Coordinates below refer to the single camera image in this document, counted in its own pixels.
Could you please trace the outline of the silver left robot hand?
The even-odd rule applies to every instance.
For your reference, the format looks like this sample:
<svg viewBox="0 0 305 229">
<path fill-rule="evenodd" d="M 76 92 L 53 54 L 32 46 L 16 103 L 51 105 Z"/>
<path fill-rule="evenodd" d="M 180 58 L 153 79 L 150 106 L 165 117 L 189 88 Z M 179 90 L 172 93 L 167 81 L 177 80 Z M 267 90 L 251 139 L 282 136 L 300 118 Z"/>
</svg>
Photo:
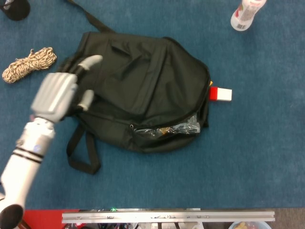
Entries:
<svg viewBox="0 0 305 229">
<path fill-rule="evenodd" d="M 81 61 L 74 73 L 47 74 L 31 105 L 33 122 L 55 124 L 61 121 L 71 106 L 81 80 L 102 61 L 101 55 L 92 55 Z"/>
</svg>

